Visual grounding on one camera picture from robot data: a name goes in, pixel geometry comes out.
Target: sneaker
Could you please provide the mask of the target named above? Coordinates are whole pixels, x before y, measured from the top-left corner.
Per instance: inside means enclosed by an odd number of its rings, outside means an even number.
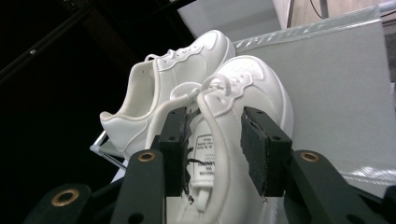
[[[259,58],[232,58],[204,81],[195,101],[200,114],[190,123],[188,155],[195,162],[187,166],[188,190],[167,198],[167,223],[275,223],[277,198],[257,192],[240,140],[245,106],[264,111],[291,137],[291,102],[277,75]]]
[[[145,149],[154,111],[170,100],[173,88],[186,82],[201,83],[234,55],[230,39],[213,30],[187,48],[169,50],[161,57],[151,54],[144,62],[137,63],[131,70],[120,110],[116,114],[100,114],[109,141],[127,160]]]

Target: care label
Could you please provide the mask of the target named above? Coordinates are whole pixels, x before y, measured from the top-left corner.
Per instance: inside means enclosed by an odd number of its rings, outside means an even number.
[[[201,161],[193,164],[191,184],[195,187],[213,187],[215,175],[215,148],[211,134],[197,137],[193,157]]]

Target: white shoelace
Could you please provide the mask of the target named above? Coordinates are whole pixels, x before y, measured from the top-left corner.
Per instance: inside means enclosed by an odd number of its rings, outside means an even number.
[[[170,58],[173,60],[173,59],[175,59],[176,56],[178,57],[179,54],[185,54],[185,53],[191,51],[192,49],[196,49],[196,48],[198,48],[198,46],[194,45],[194,46],[186,47],[184,49],[177,49],[177,50],[169,49],[168,52],[165,55],[163,55],[163,56],[158,56],[156,54],[149,54],[145,58],[145,62],[147,62],[147,61],[149,61],[151,59],[161,58],[161,57],[165,57],[165,56],[170,56]]]

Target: shoe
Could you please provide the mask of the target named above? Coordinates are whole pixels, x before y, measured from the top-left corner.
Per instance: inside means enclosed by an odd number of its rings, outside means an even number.
[[[234,55],[233,43],[216,30],[201,35],[187,48],[169,50],[161,57],[149,55],[132,68],[120,110],[100,114],[109,141],[127,160],[145,149],[152,116],[170,100],[172,90],[186,82],[201,83]]]
[[[208,77],[193,98],[194,91],[184,100],[200,111],[190,123],[191,179],[182,197],[167,198],[167,223],[275,223],[277,198],[265,200],[257,192],[240,140],[245,106],[264,111],[292,136],[291,102],[277,75],[259,58],[235,57]],[[169,108],[163,111],[181,105],[166,103],[163,107]],[[158,134],[155,127],[150,132]]]

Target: dark background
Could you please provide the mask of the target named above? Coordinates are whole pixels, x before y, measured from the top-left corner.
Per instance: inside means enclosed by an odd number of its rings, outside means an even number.
[[[120,108],[135,63],[193,41],[174,11],[135,23],[164,4],[100,1],[0,83],[1,223],[22,223],[63,184],[95,191],[111,181],[117,168],[89,150],[103,130],[99,114]],[[2,1],[0,69],[78,13],[70,6],[68,0]]]

